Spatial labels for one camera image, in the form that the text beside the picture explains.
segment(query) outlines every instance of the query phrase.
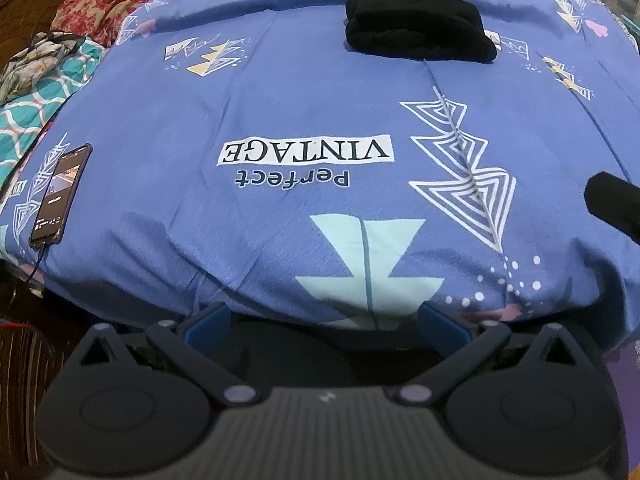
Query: pink blob pattern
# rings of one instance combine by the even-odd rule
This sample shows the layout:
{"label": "pink blob pattern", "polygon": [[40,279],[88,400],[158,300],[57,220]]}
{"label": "pink blob pattern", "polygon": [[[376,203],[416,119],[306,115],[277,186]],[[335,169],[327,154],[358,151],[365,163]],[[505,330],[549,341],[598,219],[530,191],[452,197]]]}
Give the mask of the pink blob pattern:
{"label": "pink blob pattern", "polygon": [[146,20],[136,27],[136,34],[147,38],[154,30],[156,30],[156,20]]}
{"label": "pink blob pattern", "polygon": [[589,27],[593,32],[596,33],[596,36],[599,38],[606,38],[609,35],[609,29],[604,25],[600,25],[599,23],[592,22],[591,20],[584,20],[584,24]]}
{"label": "pink blob pattern", "polygon": [[522,314],[522,308],[517,303],[509,303],[504,308],[497,310],[478,310],[477,312],[460,312],[467,321],[472,323],[479,323],[492,319],[494,321],[513,321],[520,314]]}

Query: screw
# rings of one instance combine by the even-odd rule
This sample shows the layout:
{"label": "screw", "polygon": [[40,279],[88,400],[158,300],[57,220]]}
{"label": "screw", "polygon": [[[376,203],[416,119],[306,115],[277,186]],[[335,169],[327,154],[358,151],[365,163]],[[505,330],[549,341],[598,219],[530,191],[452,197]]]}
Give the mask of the screw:
{"label": "screw", "polygon": [[246,384],[236,384],[235,386],[229,386],[222,395],[229,402],[242,404],[252,400],[257,393],[251,386],[247,386]]}
{"label": "screw", "polygon": [[408,384],[400,390],[400,397],[406,402],[426,402],[431,399],[432,395],[431,389],[421,384]]}

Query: smartphone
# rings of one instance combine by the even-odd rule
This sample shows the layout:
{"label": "smartphone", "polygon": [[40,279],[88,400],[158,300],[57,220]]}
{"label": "smartphone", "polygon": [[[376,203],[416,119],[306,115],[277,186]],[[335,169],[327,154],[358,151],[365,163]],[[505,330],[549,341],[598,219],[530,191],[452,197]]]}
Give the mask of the smartphone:
{"label": "smartphone", "polygon": [[91,145],[85,144],[58,159],[31,231],[29,245],[33,249],[62,240],[66,217],[91,151]]}

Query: circular pad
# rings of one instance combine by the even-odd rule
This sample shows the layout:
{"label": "circular pad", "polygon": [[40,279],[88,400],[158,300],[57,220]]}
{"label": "circular pad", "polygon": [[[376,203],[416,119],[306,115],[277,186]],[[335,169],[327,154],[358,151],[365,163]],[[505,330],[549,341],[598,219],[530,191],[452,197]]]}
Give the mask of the circular pad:
{"label": "circular pad", "polygon": [[446,417],[472,455],[527,475],[597,465],[620,432],[616,404],[597,378],[553,363],[469,379],[450,395]]}
{"label": "circular pad", "polygon": [[144,367],[94,366],[54,384],[36,414],[40,442],[63,468],[140,474],[174,462],[204,436],[209,401],[190,382]]}

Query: ribbed plastic surface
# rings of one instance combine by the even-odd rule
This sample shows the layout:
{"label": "ribbed plastic surface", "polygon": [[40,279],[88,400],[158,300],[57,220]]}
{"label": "ribbed plastic surface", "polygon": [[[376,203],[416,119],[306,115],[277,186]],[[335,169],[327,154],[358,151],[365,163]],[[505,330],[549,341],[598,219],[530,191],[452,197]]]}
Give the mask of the ribbed plastic surface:
{"label": "ribbed plastic surface", "polygon": [[[81,480],[61,470],[50,480]],[[428,410],[381,388],[276,389],[228,410],[190,455],[139,480],[515,480],[459,450]],[[607,480],[597,470],[559,477]]]}

